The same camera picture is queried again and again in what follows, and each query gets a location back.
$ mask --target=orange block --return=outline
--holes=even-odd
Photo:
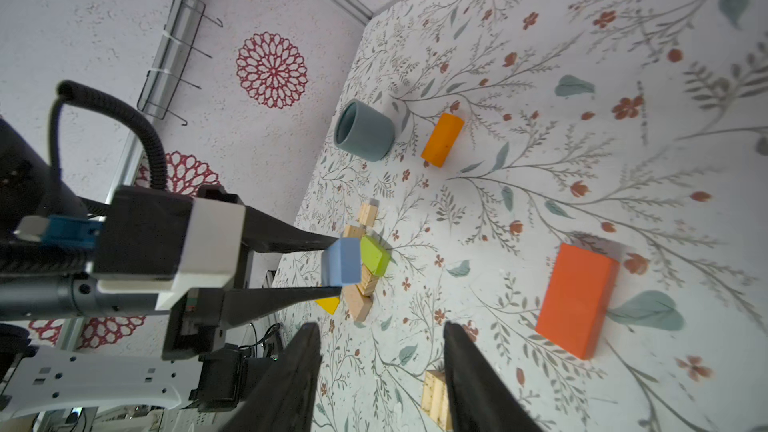
[[[536,331],[581,360],[600,338],[619,263],[573,245],[560,245]]]
[[[427,141],[422,158],[435,167],[442,167],[462,127],[464,127],[464,121],[460,117],[449,113],[442,114],[440,120],[437,120],[432,136]]]

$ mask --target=red floral wall print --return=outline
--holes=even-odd
[[[304,57],[280,34],[254,34],[237,56],[240,86],[269,108],[290,107],[306,87]]]
[[[99,348],[102,345],[116,344],[123,337],[131,335],[139,326],[144,325],[146,318],[146,315],[92,318],[80,335],[78,349]]]
[[[62,332],[62,324],[64,320],[61,318],[55,318],[51,320],[30,321],[29,329],[37,333],[38,338],[41,341],[49,341],[52,345],[56,345],[59,334]]]
[[[219,174],[212,171],[207,162],[195,156],[186,156],[181,152],[165,154],[168,164],[168,192],[193,196],[203,184],[218,185]],[[149,166],[147,159],[141,161],[136,185],[149,187]]]

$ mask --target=metal frame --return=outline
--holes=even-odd
[[[203,362],[79,354],[40,347],[23,358],[3,392],[10,396],[0,420],[42,410],[148,404],[186,407]]]

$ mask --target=yellow block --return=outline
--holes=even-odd
[[[317,304],[321,306],[323,310],[333,315],[336,312],[336,308],[339,307],[341,298],[339,297],[319,298],[315,302],[317,302]]]

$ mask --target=wooden cube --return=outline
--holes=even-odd
[[[344,295],[344,301],[347,307],[350,308],[350,315],[355,322],[364,322],[368,316],[368,312],[373,306],[373,301],[370,297],[360,293],[357,285],[347,285],[341,289]]]
[[[372,274],[377,277],[384,276],[386,267],[389,265],[389,252],[369,235],[360,239],[360,257]]]
[[[424,374],[424,391],[422,392],[422,410],[429,414],[429,409],[432,408],[432,392],[435,389],[435,375],[432,374],[432,370],[428,370]]]
[[[443,372],[428,370],[424,374],[422,410],[443,430],[453,430],[446,375]]]
[[[373,290],[376,288],[376,284],[379,283],[379,278],[372,274],[365,265],[362,266],[360,275],[360,283],[357,285],[357,288],[360,290],[361,294],[370,297],[373,295]]]
[[[360,214],[357,217],[357,221],[366,227],[372,227],[378,213],[378,207],[370,204],[362,204],[360,206]]]
[[[366,234],[364,227],[357,226],[344,226],[344,237],[358,237],[362,238]]]

